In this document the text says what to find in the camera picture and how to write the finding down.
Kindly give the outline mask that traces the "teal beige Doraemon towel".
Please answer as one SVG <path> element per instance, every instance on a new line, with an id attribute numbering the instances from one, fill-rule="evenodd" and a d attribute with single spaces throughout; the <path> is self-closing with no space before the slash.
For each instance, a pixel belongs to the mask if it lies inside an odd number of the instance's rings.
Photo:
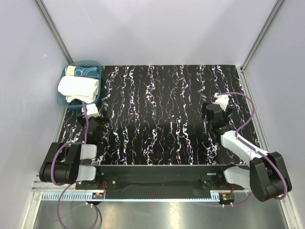
<path id="1" fill-rule="evenodd" d="M 98 78 L 99 69 L 97 67 L 81 67 L 69 65 L 65 67 L 64 73 L 66 76 L 90 77 Z"/>

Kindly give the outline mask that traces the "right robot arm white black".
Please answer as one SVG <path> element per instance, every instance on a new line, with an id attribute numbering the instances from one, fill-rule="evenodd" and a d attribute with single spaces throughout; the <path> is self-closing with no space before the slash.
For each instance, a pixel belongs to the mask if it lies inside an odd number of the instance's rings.
<path id="1" fill-rule="evenodd" d="M 216 177 L 218 187 L 232 184 L 250 190 L 261 202 L 272 198 L 284 199 L 292 190 L 292 183 L 284 158 L 278 152 L 265 151 L 243 138 L 229 124 L 232 108 L 225 110 L 219 104 L 203 103 L 202 119 L 213 141 L 232 151 L 242 159 L 248 169 L 229 166 Z"/>

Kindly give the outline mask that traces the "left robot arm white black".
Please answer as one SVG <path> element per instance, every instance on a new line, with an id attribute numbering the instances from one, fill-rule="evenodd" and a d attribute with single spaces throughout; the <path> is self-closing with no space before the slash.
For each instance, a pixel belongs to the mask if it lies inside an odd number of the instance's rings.
<path id="1" fill-rule="evenodd" d="M 86 142 L 53 142 L 40 168 L 39 179 L 55 185 L 86 181 L 91 188 L 97 189 L 102 185 L 103 177 L 96 173 L 95 167 L 81 165 L 81 160 L 97 156 L 99 140 L 110 119 L 107 112 L 102 111 L 99 116 L 89 117 L 88 120 L 85 115 L 79 114 L 77 121 L 85 128 Z"/>

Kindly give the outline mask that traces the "white towel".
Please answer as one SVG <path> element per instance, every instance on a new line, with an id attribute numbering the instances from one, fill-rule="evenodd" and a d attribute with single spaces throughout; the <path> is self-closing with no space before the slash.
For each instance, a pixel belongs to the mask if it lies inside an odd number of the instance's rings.
<path id="1" fill-rule="evenodd" d="M 59 82 L 58 92 L 68 103 L 75 99 L 92 103 L 98 94 L 99 80 L 89 77 L 64 76 Z"/>

